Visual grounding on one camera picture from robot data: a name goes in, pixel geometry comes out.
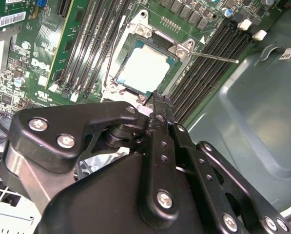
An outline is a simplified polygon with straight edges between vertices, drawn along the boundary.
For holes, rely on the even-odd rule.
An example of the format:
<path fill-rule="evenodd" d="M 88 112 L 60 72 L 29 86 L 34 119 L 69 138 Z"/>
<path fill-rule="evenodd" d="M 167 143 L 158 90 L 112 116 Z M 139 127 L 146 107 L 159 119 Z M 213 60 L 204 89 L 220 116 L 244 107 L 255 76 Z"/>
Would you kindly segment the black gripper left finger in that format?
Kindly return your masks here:
<path fill-rule="evenodd" d="M 162 98 L 153 93 L 139 108 L 113 101 L 17 112 L 3 155 L 4 182 L 42 216 L 65 188 L 118 159 L 141 155 L 140 216 L 144 222 L 175 222 L 175 145 Z"/>

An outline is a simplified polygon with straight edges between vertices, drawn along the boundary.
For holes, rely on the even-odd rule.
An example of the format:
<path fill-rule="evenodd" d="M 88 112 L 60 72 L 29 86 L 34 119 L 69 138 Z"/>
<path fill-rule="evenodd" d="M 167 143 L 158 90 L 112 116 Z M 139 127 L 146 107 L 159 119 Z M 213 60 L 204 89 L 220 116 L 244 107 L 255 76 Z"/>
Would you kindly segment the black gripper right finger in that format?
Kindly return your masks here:
<path fill-rule="evenodd" d="M 189 180 L 206 234 L 291 234 L 289 222 L 210 143 L 194 144 L 162 98 L 176 160 Z"/>

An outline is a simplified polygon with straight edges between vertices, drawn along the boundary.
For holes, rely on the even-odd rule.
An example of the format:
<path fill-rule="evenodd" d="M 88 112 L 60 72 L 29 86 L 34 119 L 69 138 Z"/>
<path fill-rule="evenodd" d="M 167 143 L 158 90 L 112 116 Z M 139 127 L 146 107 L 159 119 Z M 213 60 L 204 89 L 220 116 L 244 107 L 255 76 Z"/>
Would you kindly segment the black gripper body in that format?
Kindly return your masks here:
<path fill-rule="evenodd" d="M 123 157 L 59 192 L 47 205 L 37 234 L 216 234 L 202 217 L 187 174 L 176 170 L 180 210 L 168 228 L 156 230 L 138 211 L 141 155 Z"/>

